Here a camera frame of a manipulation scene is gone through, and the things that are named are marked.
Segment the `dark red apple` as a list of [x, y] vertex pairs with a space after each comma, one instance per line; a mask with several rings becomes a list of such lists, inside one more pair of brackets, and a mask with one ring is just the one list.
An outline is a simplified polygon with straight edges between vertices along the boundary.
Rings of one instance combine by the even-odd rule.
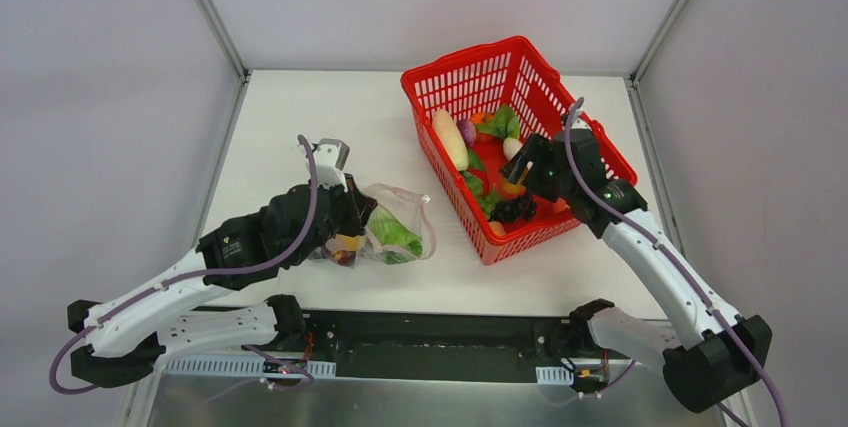
[[342, 267], [353, 268], [359, 257], [358, 250], [329, 251], [329, 260]]

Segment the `clear pink-dotted zip bag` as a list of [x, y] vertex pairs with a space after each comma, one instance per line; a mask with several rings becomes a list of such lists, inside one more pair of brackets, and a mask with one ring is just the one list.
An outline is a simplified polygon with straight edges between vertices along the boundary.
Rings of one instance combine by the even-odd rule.
[[385, 265], [427, 260], [435, 254], [437, 237], [426, 215], [430, 197], [400, 187], [375, 183], [365, 194], [377, 201], [364, 233], [336, 235], [309, 258], [352, 268], [360, 259]]

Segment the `green napa cabbage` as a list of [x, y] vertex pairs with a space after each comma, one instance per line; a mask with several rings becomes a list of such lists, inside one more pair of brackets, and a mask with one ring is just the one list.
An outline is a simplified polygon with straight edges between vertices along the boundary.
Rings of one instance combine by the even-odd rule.
[[394, 214], [378, 206], [366, 227], [375, 257], [386, 265], [399, 265], [420, 259], [422, 237], [400, 222]]

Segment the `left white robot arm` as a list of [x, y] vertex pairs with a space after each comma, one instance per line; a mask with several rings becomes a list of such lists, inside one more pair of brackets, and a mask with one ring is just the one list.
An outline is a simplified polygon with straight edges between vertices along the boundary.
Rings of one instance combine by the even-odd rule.
[[135, 383], [172, 360], [228, 347], [293, 351], [307, 338], [295, 297], [196, 315], [195, 309], [277, 277], [338, 235], [364, 233], [376, 199], [352, 175], [333, 187], [300, 184], [257, 212], [231, 218], [176, 264], [117, 299], [67, 307], [76, 337], [62, 353], [85, 390]]

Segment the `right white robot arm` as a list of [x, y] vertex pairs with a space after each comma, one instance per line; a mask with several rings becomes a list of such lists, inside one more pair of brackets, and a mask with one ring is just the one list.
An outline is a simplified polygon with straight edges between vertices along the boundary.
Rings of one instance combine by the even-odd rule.
[[671, 324], [668, 332], [594, 301], [576, 310], [569, 347], [583, 357], [606, 348], [661, 374], [687, 410], [703, 412], [764, 379], [772, 330], [744, 317], [694, 271], [668, 241], [647, 202], [625, 179], [607, 175], [600, 142], [588, 129], [548, 139], [508, 139], [501, 175], [528, 194], [564, 201], [636, 274]]

